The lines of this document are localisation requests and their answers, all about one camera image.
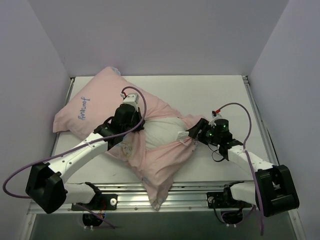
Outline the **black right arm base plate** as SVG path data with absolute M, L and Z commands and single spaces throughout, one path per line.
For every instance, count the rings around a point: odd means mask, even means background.
M 240 200 L 234 200 L 232 197 L 227 196 L 222 191 L 207 192 L 207 205 L 209 209 L 231 209 L 231 208 L 250 208 L 251 204 Z

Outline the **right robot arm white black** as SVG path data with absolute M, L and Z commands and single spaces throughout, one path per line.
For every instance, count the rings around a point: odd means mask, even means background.
M 252 182 L 236 181 L 224 186 L 222 202 L 225 206 L 235 208 L 242 203 L 256 206 L 265 217 L 300 206 L 289 168 L 274 165 L 247 151 L 244 144 L 233 137 L 228 120 L 220 118 L 209 124 L 201 118 L 188 130 L 188 136 L 204 145 L 215 146 L 223 160 L 252 175 Z

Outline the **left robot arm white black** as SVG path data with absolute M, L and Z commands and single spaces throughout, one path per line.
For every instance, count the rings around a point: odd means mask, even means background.
M 122 103 L 84 141 L 56 161 L 31 167 L 25 192 L 47 214 L 64 204 L 80 204 L 90 210 L 102 205 L 102 192 L 91 182 L 68 183 L 68 179 L 93 158 L 119 144 L 130 130 L 143 130 L 145 121 L 138 106 Z

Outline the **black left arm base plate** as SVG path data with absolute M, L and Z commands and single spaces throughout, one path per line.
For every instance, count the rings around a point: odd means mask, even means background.
M 91 211 L 115 211 L 118 204 L 118 195 L 114 193 L 101 194 L 91 200 L 90 203 L 77 203 L 72 205 L 72 211 L 81 211 L 81 206 Z

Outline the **purple Elsa print pillowcase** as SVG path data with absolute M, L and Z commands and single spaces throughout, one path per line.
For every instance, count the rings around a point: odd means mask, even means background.
M 55 132 L 66 131 L 84 140 L 106 119 L 115 114 L 122 103 L 121 91 L 135 93 L 139 88 L 125 80 L 116 68 L 106 67 L 82 88 L 55 115 Z M 199 116 L 182 115 L 157 96 L 146 91 L 138 105 L 145 122 L 149 120 L 178 117 L 187 130 L 199 120 Z M 108 151 L 110 156 L 124 161 L 141 180 L 153 209 L 159 210 L 166 200 L 174 180 L 192 155 L 198 144 L 192 138 L 180 138 L 166 145 L 146 150 L 146 136 L 143 130 L 127 134 L 122 142 Z

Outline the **white pillow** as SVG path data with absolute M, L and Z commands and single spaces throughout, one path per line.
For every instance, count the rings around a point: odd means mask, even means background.
M 178 132 L 187 130 L 186 124 L 178 117 L 147 120 L 143 127 L 147 151 L 175 142 Z

